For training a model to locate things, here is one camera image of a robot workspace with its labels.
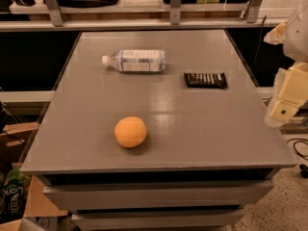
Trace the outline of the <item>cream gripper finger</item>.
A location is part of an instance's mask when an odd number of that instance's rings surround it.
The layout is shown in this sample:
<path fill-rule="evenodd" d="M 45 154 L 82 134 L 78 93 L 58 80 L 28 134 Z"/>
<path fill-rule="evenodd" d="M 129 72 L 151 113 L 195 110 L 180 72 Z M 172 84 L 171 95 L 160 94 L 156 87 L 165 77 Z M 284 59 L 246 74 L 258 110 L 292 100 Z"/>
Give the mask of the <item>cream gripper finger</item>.
<path fill-rule="evenodd" d="M 272 45 L 283 44 L 285 41 L 286 22 L 281 22 L 264 37 L 264 42 Z"/>
<path fill-rule="evenodd" d="M 265 123 L 269 127 L 287 124 L 307 101 L 308 64 L 295 62 L 288 69 L 279 68 L 274 79 Z"/>

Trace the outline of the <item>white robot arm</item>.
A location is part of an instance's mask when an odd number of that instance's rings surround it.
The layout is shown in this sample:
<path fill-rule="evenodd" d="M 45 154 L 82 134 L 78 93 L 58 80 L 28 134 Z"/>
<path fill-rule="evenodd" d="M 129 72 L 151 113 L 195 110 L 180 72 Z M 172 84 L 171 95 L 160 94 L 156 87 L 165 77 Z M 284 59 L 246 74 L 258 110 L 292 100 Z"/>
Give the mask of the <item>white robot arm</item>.
<path fill-rule="evenodd" d="M 264 42 L 282 44 L 284 55 L 295 61 L 288 69 L 278 69 L 265 115 L 268 126 L 280 127 L 308 101 L 308 0 L 267 33 Z"/>

